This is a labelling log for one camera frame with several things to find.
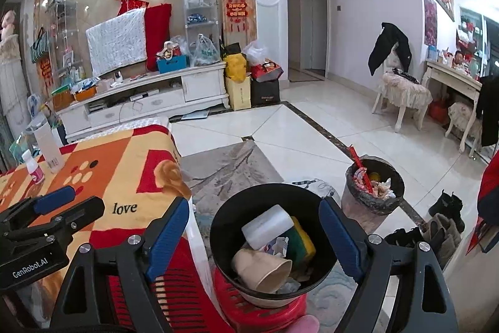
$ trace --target white chair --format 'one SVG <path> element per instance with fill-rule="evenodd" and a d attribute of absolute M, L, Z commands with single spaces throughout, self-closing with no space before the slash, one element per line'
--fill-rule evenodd
<path fill-rule="evenodd" d="M 383 105 L 384 99 L 391 104 L 399 107 L 399 116 L 395 124 L 395 132 L 398 133 L 402 126 L 402 119 L 407 108 L 417 109 L 417 128 L 421 130 L 423 119 L 428 105 L 433 100 L 430 91 L 427 88 L 429 75 L 424 75 L 422 83 L 414 84 L 410 80 L 393 73 L 392 68 L 401 68 L 400 60 L 395 53 L 398 43 L 392 48 L 392 52 L 383 62 L 383 75 L 378 86 L 378 96 L 372 109 L 376 113 L 378 105 Z"/>
<path fill-rule="evenodd" d="M 448 109 L 448 116 L 451 119 L 451 123 L 449 124 L 448 129 L 445 132 L 445 137 L 447 137 L 451 133 L 454 126 L 464 132 L 466 126 L 468 125 L 468 121 L 470 121 L 470 116 L 472 115 L 472 113 L 473 107 L 468 106 L 462 102 L 455 102 Z M 477 148 L 478 141 L 480 141 L 482 138 L 482 121 L 479 119 L 475 119 L 468 134 L 474 138 L 473 145 L 470 151 L 470 157 L 472 157 Z"/>

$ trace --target trash can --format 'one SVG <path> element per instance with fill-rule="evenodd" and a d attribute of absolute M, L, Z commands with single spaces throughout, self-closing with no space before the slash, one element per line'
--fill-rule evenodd
<path fill-rule="evenodd" d="M 393 166 L 379 157 L 360 157 L 363 165 L 367 168 L 367 173 L 380 174 L 381 180 L 391 179 L 391 189 L 395 198 L 382 200 L 375 198 L 368 192 L 361 191 L 353 181 L 353 175 L 358 170 L 357 164 L 352 164 L 345 173 L 346 184 L 341 197 L 341 210 L 349 218 L 358 221 L 367 234 L 373 233 L 378 226 L 383 223 L 386 216 L 390 215 L 404 197 L 404 181 Z"/>
<path fill-rule="evenodd" d="M 217 211 L 210 229 L 213 260 L 222 275 L 248 302 L 260 307 L 285 306 L 318 286 L 336 263 L 336 256 L 319 220 L 321 197 L 313 192 L 289 184 L 263 184 L 247 188 L 229 198 Z M 241 228 L 274 205 L 295 216 L 315 245 L 316 254 L 309 267 L 310 279 L 301 283 L 291 294 L 264 294 L 239 282 L 232 269 L 234 255 L 245 243 Z"/>

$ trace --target striped bag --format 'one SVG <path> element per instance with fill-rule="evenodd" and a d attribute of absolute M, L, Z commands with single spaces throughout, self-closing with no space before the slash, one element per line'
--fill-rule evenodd
<path fill-rule="evenodd" d="M 29 50 L 31 51 L 31 62 L 33 64 L 37 63 L 40 58 L 48 54 L 48 33 L 43 26 L 40 28 L 38 37 Z"/>

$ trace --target sponge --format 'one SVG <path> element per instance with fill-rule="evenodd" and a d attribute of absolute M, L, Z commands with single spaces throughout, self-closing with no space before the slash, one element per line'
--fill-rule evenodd
<path fill-rule="evenodd" d="M 286 258 L 293 261 L 293 270 L 300 268 L 303 263 L 308 263 L 315 256 L 315 246 L 305 230 L 301 227 L 298 219 L 291 216 L 294 226 L 283 237 L 289 238 Z"/>

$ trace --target plastic bottle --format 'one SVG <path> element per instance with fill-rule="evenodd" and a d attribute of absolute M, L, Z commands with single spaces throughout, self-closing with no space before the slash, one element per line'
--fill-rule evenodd
<path fill-rule="evenodd" d="M 45 179 L 45 174 L 43 173 L 43 170 L 40 168 L 38 163 L 34 161 L 34 158 L 31 155 L 31 151 L 26 150 L 22 154 L 22 159 L 26 163 L 27 170 L 31 175 L 31 179 L 33 179 L 33 182 L 35 184 L 39 184 L 40 182 L 42 182 Z"/>
<path fill-rule="evenodd" d="M 64 158 L 52 135 L 50 124 L 45 121 L 45 123 L 39 126 L 33 133 L 51 172 L 53 174 L 58 173 L 62 167 L 64 167 Z"/>
<path fill-rule="evenodd" d="M 274 205 L 245 224 L 241 230 L 251 248 L 259 250 L 293 226 L 291 216 L 280 205 Z"/>

